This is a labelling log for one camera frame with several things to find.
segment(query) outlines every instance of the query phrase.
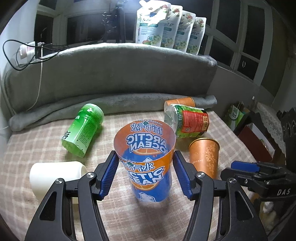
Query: window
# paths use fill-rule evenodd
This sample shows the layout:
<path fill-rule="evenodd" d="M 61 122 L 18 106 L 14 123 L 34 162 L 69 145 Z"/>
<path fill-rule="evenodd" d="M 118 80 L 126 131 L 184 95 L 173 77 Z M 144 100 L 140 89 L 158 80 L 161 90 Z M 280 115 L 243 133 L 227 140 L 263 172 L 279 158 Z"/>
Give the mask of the window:
<path fill-rule="evenodd" d="M 264 10 L 248 6 L 248 27 L 243 51 L 257 59 L 261 57 L 264 25 Z"/>
<path fill-rule="evenodd" d="M 230 66 L 233 57 L 233 51 L 224 46 L 219 41 L 213 39 L 210 56 L 215 60 Z"/>
<path fill-rule="evenodd" d="M 92 41 L 96 43 L 102 40 L 105 33 L 102 14 L 112 12 L 116 1 L 67 0 L 67 4 L 62 4 L 64 2 L 60 0 L 57 5 L 57 0 L 41 0 L 38 6 L 38 14 L 54 18 L 53 44 Z M 269 60 L 273 28 L 271 7 L 264 0 L 170 0 L 169 2 L 182 5 L 184 10 L 193 12 L 198 17 L 207 18 L 200 55 L 210 55 L 217 60 L 218 65 L 243 75 L 257 85 L 261 84 Z M 125 3 L 127 42 L 134 41 L 136 12 L 139 8 L 139 0 Z M 37 35 L 40 36 L 42 30 L 38 30 Z M 113 42 L 115 36 L 116 33 L 112 31 L 108 34 L 108 40 Z M 46 41 L 49 41 L 50 37 L 50 33 L 43 33 Z"/>
<path fill-rule="evenodd" d="M 262 0 L 197 2 L 196 6 L 191 4 L 191 11 L 197 16 L 207 17 L 199 54 L 210 55 L 218 65 L 260 85 L 272 43 L 271 7 Z M 186 3 L 174 1 L 174 4 L 183 6 Z"/>
<path fill-rule="evenodd" d="M 198 54 L 204 55 L 206 43 L 207 43 L 207 35 L 204 35 L 202 42 L 200 44 L 200 51 L 198 52 Z"/>
<path fill-rule="evenodd" d="M 57 5 L 57 0 L 40 0 L 39 4 L 55 10 Z"/>
<path fill-rule="evenodd" d="M 133 32 L 135 29 L 137 14 L 136 13 L 126 13 L 126 40 L 133 41 Z"/>
<path fill-rule="evenodd" d="M 36 15 L 34 41 L 52 43 L 52 24 L 53 18 L 43 15 Z"/>
<path fill-rule="evenodd" d="M 68 18 L 67 44 L 101 40 L 105 33 L 102 13 L 87 14 Z M 114 39 L 114 33 L 108 39 Z"/>
<path fill-rule="evenodd" d="M 237 42 L 240 18 L 240 1 L 220 0 L 216 29 Z"/>

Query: gray blanket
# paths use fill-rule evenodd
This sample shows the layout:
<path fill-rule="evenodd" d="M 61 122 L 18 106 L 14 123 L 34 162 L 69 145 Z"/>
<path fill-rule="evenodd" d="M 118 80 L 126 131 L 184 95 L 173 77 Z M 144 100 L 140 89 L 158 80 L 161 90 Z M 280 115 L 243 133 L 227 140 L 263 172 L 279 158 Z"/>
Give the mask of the gray blanket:
<path fill-rule="evenodd" d="M 41 64 L 12 70 L 5 91 L 16 113 L 36 100 Z M 140 44 L 97 44 L 71 48 L 43 64 L 34 108 L 94 94 L 166 93 L 198 96 L 207 93 L 217 62 L 175 49 Z"/>
<path fill-rule="evenodd" d="M 164 102 L 185 96 L 205 97 L 217 70 L 210 56 L 139 44 L 97 44 L 71 48 L 43 64 L 12 70 L 4 90 L 9 125 L 20 131 L 50 121 L 74 118 L 86 103 L 105 114 L 162 110 Z M 210 108 L 214 96 L 195 99 Z"/>
<path fill-rule="evenodd" d="M 166 100 L 184 98 L 181 95 L 161 93 L 121 94 L 121 95 L 90 95 L 68 98 L 54 104 L 48 104 L 32 111 L 16 114 L 9 120 L 12 131 L 43 125 L 61 119 L 74 119 L 78 111 L 87 103 L 99 106 L 104 114 L 136 111 L 163 110 Z M 212 95 L 193 97 L 195 106 L 199 108 L 212 108 L 217 104 Z"/>

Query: blue gripper pad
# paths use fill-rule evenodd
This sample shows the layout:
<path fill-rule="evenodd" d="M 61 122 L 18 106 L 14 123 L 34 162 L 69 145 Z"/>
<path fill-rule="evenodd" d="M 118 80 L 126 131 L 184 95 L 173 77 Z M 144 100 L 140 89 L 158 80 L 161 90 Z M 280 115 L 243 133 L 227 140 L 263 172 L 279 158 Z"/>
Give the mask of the blue gripper pad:
<path fill-rule="evenodd" d="M 197 172 L 195 167 L 185 161 L 180 151 L 174 152 L 173 165 L 183 194 L 189 200 L 195 200 L 199 194 L 195 180 L 195 173 Z"/>
<path fill-rule="evenodd" d="M 231 163 L 231 169 L 241 170 L 245 172 L 258 172 L 260 167 L 256 163 L 249 163 L 243 161 L 234 161 Z"/>
<path fill-rule="evenodd" d="M 114 152 L 111 160 L 108 158 L 106 160 L 105 164 L 107 164 L 108 166 L 107 166 L 106 171 L 104 172 L 104 174 L 102 176 L 102 180 L 101 180 L 101 191 L 99 193 L 99 196 L 101 199 L 104 199 L 104 197 L 107 196 L 110 191 L 110 187 L 112 185 L 112 182 L 113 182 L 113 179 L 114 179 L 114 176 L 115 176 L 118 164 L 119 164 L 117 154 Z"/>

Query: orange and blue cup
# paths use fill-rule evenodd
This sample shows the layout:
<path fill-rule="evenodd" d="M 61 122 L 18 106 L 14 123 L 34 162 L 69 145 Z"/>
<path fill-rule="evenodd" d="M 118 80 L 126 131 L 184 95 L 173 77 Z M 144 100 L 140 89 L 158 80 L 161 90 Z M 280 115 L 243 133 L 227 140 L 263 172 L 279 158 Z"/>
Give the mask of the orange and blue cup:
<path fill-rule="evenodd" d="M 175 144 L 174 130 L 159 120 L 134 121 L 117 132 L 114 149 L 136 198 L 160 202 L 169 196 Z"/>

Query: green bottle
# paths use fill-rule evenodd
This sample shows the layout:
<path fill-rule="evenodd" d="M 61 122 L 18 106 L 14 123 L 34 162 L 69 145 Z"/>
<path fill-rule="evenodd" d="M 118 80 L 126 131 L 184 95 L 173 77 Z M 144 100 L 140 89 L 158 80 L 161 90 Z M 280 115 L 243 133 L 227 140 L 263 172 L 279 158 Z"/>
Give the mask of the green bottle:
<path fill-rule="evenodd" d="M 104 113 L 98 106 L 95 104 L 83 106 L 62 137 L 63 147 L 76 156 L 84 157 L 92 137 L 103 120 Z"/>

